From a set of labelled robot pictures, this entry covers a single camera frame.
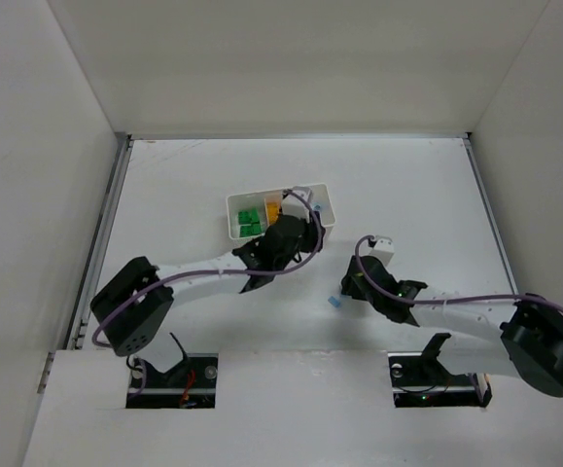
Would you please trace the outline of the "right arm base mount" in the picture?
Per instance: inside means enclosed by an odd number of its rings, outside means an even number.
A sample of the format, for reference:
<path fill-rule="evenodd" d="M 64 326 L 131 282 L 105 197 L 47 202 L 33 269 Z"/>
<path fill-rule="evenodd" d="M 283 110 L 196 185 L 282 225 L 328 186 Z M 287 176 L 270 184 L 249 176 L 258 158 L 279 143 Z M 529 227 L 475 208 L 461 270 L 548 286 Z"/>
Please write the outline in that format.
<path fill-rule="evenodd" d="M 488 376 L 453 375 L 438 361 L 443 344 L 451 338 L 449 333 L 437 333 L 421 351 L 388 354 L 397 409 L 488 407 L 493 396 Z"/>

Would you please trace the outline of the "yellow oval printed lego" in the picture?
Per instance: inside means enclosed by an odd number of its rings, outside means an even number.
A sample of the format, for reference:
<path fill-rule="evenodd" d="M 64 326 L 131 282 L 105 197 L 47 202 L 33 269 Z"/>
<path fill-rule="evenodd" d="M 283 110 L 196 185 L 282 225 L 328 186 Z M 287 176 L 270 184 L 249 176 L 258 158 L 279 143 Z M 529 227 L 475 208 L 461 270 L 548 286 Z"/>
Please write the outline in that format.
<path fill-rule="evenodd" d="M 264 207 L 267 224 L 271 226 L 277 222 L 281 214 L 281 202 L 277 199 L 266 199 Z"/>

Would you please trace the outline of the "light blue lego piece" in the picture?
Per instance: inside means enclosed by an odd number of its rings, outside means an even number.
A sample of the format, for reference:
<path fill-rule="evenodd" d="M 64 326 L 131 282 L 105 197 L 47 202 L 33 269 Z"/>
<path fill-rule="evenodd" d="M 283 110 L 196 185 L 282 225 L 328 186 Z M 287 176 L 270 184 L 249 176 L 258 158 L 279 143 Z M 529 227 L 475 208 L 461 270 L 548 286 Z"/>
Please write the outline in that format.
<path fill-rule="evenodd" d="M 328 298 L 328 302 L 329 302 L 333 307 L 335 307 L 335 308 L 340 308 L 340 307 L 341 307 L 341 301 L 340 301 L 337 297 L 330 296 L 330 297 Z"/>

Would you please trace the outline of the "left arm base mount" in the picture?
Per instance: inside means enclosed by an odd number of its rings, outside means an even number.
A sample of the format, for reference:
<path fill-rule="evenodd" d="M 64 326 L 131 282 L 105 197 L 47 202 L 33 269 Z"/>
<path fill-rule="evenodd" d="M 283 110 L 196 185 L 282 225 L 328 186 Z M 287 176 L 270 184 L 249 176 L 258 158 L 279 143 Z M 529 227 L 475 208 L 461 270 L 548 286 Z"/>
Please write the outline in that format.
<path fill-rule="evenodd" d="M 169 359 L 173 366 L 160 372 L 137 355 L 126 358 L 130 370 L 126 394 L 127 409 L 214 409 L 218 380 L 217 353 L 188 352 L 173 333 L 168 334 Z"/>

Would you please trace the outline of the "green yellow lego stack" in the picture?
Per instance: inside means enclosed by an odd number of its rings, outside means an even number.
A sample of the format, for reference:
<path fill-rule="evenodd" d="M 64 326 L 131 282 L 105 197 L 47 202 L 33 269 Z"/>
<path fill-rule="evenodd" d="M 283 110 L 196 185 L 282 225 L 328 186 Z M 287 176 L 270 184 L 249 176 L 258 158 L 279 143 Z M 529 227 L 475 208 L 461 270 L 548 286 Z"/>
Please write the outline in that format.
<path fill-rule="evenodd" d="M 257 208 L 239 210 L 237 221 L 240 237 L 257 236 L 263 231 L 261 217 Z"/>

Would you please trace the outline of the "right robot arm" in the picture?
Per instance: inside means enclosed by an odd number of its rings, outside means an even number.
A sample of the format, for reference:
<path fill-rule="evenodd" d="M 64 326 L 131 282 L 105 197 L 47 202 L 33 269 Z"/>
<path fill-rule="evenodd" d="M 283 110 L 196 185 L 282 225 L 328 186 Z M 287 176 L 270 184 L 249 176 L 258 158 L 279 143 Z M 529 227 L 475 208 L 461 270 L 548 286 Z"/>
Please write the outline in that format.
<path fill-rule="evenodd" d="M 563 398 L 563 314 L 539 296 L 461 304 L 424 282 L 397 280 L 373 256 L 352 257 L 340 287 L 394 323 L 437 330 L 423 355 L 451 376 L 518 377 Z"/>

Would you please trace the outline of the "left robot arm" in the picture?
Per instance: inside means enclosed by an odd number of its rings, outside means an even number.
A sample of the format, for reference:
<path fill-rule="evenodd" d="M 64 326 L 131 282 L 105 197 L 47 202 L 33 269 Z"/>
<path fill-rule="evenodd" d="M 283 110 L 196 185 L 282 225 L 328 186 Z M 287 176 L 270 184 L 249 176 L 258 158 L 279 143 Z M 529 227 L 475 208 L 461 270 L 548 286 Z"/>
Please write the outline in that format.
<path fill-rule="evenodd" d="M 186 360 L 161 326 L 169 311 L 215 295 L 245 294 L 265 287 L 311 260 L 326 229 L 318 216 L 282 214 L 264 235 L 208 261 L 158 268 L 144 256 L 130 260 L 96 295 L 90 310 L 93 344 L 119 357 L 133 356 L 161 375 Z"/>

